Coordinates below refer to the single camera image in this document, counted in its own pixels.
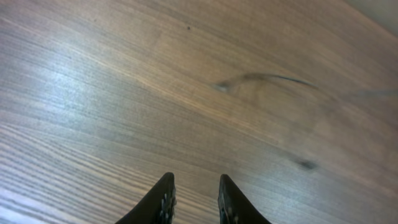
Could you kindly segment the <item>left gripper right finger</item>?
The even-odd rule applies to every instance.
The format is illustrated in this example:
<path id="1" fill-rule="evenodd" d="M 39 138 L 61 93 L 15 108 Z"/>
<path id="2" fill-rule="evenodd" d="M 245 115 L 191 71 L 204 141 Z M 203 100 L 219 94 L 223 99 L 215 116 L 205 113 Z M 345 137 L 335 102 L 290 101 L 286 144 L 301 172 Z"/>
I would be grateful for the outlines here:
<path id="1" fill-rule="evenodd" d="M 221 224 L 271 224 L 227 174 L 220 177 L 218 208 Z"/>

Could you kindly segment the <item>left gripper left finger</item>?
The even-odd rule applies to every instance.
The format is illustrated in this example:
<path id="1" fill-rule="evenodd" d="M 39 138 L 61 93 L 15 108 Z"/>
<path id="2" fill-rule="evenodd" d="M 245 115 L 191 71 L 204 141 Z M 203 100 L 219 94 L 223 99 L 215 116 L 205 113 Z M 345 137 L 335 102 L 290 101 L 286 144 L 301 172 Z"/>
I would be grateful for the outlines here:
<path id="1" fill-rule="evenodd" d="M 174 174 L 166 172 L 116 224 L 172 224 L 176 205 L 175 192 Z"/>

